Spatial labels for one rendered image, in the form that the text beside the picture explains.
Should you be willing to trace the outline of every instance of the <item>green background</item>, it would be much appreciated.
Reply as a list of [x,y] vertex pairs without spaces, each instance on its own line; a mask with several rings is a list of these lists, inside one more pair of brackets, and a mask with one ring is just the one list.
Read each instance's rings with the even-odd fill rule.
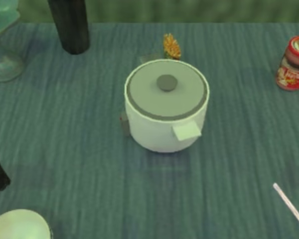
[[[90,22],[299,22],[299,0],[86,0]],[[20,0],[24,22],[52,22],[47,0]]]

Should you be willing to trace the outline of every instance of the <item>white plate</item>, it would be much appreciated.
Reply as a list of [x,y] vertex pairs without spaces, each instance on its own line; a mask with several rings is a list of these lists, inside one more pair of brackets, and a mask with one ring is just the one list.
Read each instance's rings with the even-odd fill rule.
[[51,239],[51,233],[40,214],[17,209],[0,215],[0,239]]

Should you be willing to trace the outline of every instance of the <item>red can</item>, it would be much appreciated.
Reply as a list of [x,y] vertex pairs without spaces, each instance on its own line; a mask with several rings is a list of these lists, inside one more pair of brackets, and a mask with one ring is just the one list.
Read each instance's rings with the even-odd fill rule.
[[289,41],[277,71],[276,83],[288,91],[299,89],[299,36]]

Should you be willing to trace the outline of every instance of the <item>can label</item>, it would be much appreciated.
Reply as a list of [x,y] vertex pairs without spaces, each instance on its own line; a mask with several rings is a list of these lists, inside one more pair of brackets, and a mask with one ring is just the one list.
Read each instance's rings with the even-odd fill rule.
[[299,89],[299,71],[282,63],[277,72],[277,83],[291,90]]

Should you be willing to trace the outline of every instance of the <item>round white object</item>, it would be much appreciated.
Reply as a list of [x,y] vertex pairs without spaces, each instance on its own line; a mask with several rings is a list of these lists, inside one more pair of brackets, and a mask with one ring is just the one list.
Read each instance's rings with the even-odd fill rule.
[[201,136],[209,86],[195,67],[171,59],[146,62],[128,76],[124,97],[131,136],[144,148],[176,152]]
[[51,239],[51,232],[40,214],[17,209],[0,215],[0,239]]

